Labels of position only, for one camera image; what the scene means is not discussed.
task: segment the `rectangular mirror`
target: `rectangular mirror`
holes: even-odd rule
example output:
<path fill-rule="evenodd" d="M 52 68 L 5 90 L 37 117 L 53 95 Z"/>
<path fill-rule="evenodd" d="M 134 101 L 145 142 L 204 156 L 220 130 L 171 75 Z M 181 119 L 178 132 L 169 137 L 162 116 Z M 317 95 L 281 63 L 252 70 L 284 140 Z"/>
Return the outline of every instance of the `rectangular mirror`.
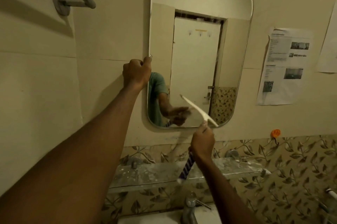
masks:
<path fill-rule="evenodd" d="M 148 117 L 160 128 L 198 127 L 202 116 L 230 120 L 253 0 L 151 0 Z"/>

